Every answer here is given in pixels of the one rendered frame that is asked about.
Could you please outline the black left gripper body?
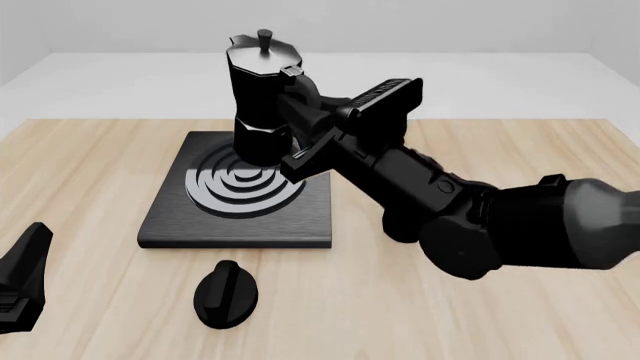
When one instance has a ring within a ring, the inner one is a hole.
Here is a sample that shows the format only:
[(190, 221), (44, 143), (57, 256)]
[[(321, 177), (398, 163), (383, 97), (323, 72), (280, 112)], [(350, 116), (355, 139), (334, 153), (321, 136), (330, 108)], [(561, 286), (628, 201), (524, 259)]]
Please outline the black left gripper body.
[(17, 292), (0, 291), (0, 335), (31, 332), (43, 311), (43, 305)]

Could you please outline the black moka pot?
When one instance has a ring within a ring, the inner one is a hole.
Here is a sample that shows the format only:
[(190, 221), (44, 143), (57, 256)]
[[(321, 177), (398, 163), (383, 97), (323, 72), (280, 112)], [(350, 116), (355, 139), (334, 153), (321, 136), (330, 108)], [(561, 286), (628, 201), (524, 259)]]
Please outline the black moka pot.
[(236, 103), (234, 150), (248, 164), (274, 167), (293, 145), (279, 96), (319, 110), (319, 91), (304, 74), (295, 47), (275, 40), (271, 30), (260, 29), (256, 37), (235, 35), (230, 41), (226, 56)]

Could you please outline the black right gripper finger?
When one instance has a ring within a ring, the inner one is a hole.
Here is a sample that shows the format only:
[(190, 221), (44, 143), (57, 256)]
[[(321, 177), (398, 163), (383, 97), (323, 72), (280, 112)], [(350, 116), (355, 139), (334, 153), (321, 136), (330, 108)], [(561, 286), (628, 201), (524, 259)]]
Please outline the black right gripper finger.
[(350, 101), (351, 98), (332, 98), (323, 95), (314, 96), (311, 104), (315, 110), (311, 119), (313, 121), (322, 121), (323, 119), (338, 121), (342, 119), (340, 108), (349, 104)]
[(332, 113), (309, 107), (289, 95), (278, 96), (278, 111), (300, 149), (313, 146), (334, 127)]

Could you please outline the flat black stove plate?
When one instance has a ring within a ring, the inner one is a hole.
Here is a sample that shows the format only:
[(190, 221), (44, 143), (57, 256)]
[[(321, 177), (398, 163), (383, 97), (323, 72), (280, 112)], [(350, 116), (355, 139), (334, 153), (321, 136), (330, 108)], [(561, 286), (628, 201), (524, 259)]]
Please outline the flat black stove plate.
[(141, 248), (330, 248), (331, 185), (242, 161), (230, 131), (191, 131), (138, 232)]

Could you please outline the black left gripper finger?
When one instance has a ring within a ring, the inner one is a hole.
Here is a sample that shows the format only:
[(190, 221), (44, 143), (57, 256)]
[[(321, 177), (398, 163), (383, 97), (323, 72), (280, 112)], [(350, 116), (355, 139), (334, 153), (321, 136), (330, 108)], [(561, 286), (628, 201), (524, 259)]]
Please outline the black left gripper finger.
[(14, 245), (0, 257), (0, 288), (26, 299), (44, 299), (44, 275), (52, 231), (34, 222)]

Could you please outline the round black stove knob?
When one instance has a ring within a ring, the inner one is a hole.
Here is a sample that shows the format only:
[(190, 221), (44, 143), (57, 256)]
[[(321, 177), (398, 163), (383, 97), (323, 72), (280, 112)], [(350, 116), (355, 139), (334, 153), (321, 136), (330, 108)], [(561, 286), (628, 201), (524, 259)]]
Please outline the round black stove knob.
[(196, 287), (194, 310), (212, 329), (231, 329), (247, 320), (259, 299), (253, 275), (233, 260), (221, 260)]

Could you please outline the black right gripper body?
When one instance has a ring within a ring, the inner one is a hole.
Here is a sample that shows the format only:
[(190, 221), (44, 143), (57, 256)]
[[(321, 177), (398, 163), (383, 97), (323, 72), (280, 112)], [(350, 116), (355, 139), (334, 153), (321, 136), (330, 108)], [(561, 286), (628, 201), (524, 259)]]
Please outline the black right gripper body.
[(332, 170), (336, 140), (343, 134), (338, 128), (332, 128), (314, 145), (294, 155), (286, 155), (282, 158), (280, 173), (289, 181), (302, 181)]

